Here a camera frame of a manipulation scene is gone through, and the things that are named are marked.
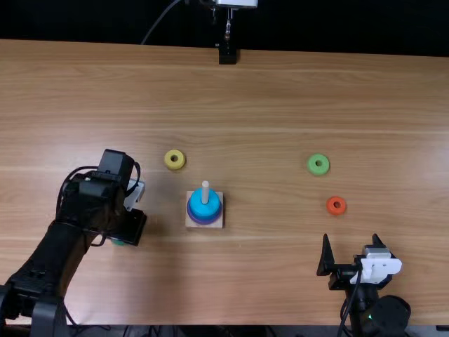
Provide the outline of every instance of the wood grain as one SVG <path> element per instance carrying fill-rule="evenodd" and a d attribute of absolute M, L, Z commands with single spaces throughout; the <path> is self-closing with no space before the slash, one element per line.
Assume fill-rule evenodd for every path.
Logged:
<path fill-rule="evenodd" d="M 411 324 L 449 324 L 449 60 L 0 41 L 0 280 L 53 219 L 67 172 L 105 148 L 138 160 L 139 247 L 91 249 L 67 306 L 84 324 L 336 324 L 344 294 L 315 276 L 321 238 L 351 260 L 376 232 L 402 259 L 382 291 Z M 173 148 L 179 172 L 163 165 Z M 321 152 L 330 173 L 306 160 Z M 187 229 L 209 180 L 225 229 Z M 325 202 L 344 197 L 334 217 Z"/>

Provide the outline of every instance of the cable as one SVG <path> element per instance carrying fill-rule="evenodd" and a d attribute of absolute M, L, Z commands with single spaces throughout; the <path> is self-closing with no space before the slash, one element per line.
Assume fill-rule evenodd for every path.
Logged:
<path fill-rule="evenodd" d="M 75 320 L 73 319 L 73 317 L 70 315 L 69 310 L 67 309 L 67 306 L 65 305 L 65 303 L 62 304 L 63 305 L 63 309 L 65 311 L 65 315 L 67 316 L 67 318 L 69 319 L 70 323 L 72 323 L 72 325 L 75 327 L 75 334 L 73 335 L 73 337 L 78 336 L 80 333 L 83 333 L 85 330 L 87 329 L 91 329 L 91 328 L 100 328 L 106 331 L 111 330 L 111 326 L 110 325 L 89 325 L 89 326 L 81 326 L 78 323 L 75 322 Z"/>
<path fill-rule="evenodd" d="M 278 335 L 276 335 L 276 332 L 274 332 L 274 330 L 273 330 L 273 328 L 272 328 L 271 325 L 267 325 L 267 328 L 268 328 L 270 334 L 271 334 L 273 337 L 278 337 Z"/>
<path fill-rule="evenodd" d="M 136 161 L 134 161 L 134 167 L 135 167 L 135 170 L 136 170 L 137 173 L 138 173 L 138 178 L 137 178 L 137 180 L 135 181 L 135 183 L 134 183 L 134 185 L 132 186 L 132 188 L 130 188 L 129 190 L 127 190 L 127 191 L 125 192 L 125 197 L 129 197 L 129 196 L 134 192 L 134 190 L 136 189 L 136 187 L 139 185 L 139 181 L 140 181 L 140 165 L 139 165 L 139 163 L 137 163 Z"/>
<path fill-rule="evenodd" d="M 81 327 L 77 332 L 75 332 L 75 334 L 72 337 L 77 337 L 79 336 L 81 333 L 83 333 L 84 331 L 88 330 L 88 329 L 92 329 L 92 328 L 100 328 L 106 331 L 111 331 L 111 326 L 110 325 L 89 325 L 89 326 L 83 326 Z"/>
<path fill-rule="evenodd" d="M 352 295 L 351 295 L 351 298 L 349 299 L 348 305 L 347 305 L 346 309 L 344 310 L 342 321 L 340 322 L 340 326 L 338 327 L 337 337 L 342 336 L 344 323 L 346 322 L 346 318 L 348 317 L 349 311 L 351 310 L 351 306 L 356 297 L 357 289 L 358 289 L 358 286 L 360 285 L 361 280 L 362 280 L 362 269 L 360 269 L 358 271 L 356 286 L 354 287 L 354 290 L 352 291 Z"/>
<path fill-rule="evenodd" d="M 149 35 L 153 32 L 154 28 L 159 24 L 159 22 L 163 19 L 163 17 L 174 7 L 175 4 L 178 2 L 181 2 L 181 0 L 174 0 L 170 5 L 167 6 L 167 8 L 162 12 L 162 14 L 157 18 L 156 22 L 151 26 L 151 28 L 148 30 L 147 34 L 143 38 L 142 42 L 140 44 L 146 44 Z"/>
<path fill-rule="evenodd" d="M 340 309 L 340 319 L 343 319 L 343 312 L 344 312 L 344 309 L 346 308 L 347 303 L 348 303 L 347 299 L 345 299 L 343 301 L 342 308 Z M 344 332 L 344 334 L 346 334 L 347 337 L 352 337 L 352 330 L 348 329 L 346 327 L 346 325 L 343 327 L 343 332 Z"/>
<path fill-rule="evenodd" d="M 72 172 L 69 173 L 69 175 L 64 179 L 62 182 L 61 188 L 59 189 L 58 199 L 56 200 L 56 215 L 59 213 L 59 210 L 61 208 L 61 201 L 62 201 L 62 189 L 64 188 L 64 184 L 70 180 L 70 178 L 77 172 L 82 170 L 96 170 L 98 169 L 98 166 L 81 166 L 76 169 L 74 169 Z"/>
<path fill-rule="evenodd" d="M 126 332 L 128 332 L 128 329 L 129 329 L 129 325 L 126 326 L 125 331 L 123 332 L 122 337 L 125 337 L 125 336 L 126 336 Z"/>

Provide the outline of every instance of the orange ring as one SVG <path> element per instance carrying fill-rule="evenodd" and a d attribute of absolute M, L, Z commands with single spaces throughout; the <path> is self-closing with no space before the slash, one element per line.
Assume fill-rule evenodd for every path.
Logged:
<path fill-rule="evenodd" d="M 346 211 L 346 201 L 340 197 L 331 197 L 326 202 L 326 208 L 330 214 L 339 216 Z"/>

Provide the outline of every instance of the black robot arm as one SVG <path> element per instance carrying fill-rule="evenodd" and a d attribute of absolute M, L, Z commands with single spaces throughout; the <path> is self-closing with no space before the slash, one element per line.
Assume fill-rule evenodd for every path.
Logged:
<path fill-rule="evenodd" d="M 363 247 L 352 264 L 336 264 L 328 235 L 323 236 L 323 248 L 316 274 L 330 275 L 329 289 L 343 290 L 346 300 L 340 310 L 342 320 L 337 337 L 344 332 L 351 337 L 404 337 L 411 309 L 402 298 L 379 298 L 392 275 L 399 272 L 402 262 L 374 234 L 373 244 Z M 344 325 L 351 319 L 351 331 Z"/>
<path fill-rule="evenodd" d="M 68 336 L 64 297 L 93 240 L 101 235 L 101 244 L 111 237 L 138 245 L 146 216 L 124 207 L 135 189 L 128 190 L 134 166 L 140 173 L 124 152 L 105 150 L 96 170 L 67 177 L 55 220 L 30 258 L 0 286 L 0 337 L 13 336 L 5 319 L 19 315 L 32 318 L 31 337 Z"/>

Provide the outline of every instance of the black background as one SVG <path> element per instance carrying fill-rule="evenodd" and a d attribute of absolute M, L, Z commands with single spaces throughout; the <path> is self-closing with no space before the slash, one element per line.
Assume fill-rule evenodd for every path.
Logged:
<path fill-rule="evenodd" d="M 0 38 L 138 44 L 170 2 L 2 0 Z M 147 44 L 214 46 L 210 17 L 199 0 L 182 1 Z M 233 33 L 238 48 L 447 56 L 449 1 L 259 0 L 236 13 Z"/>

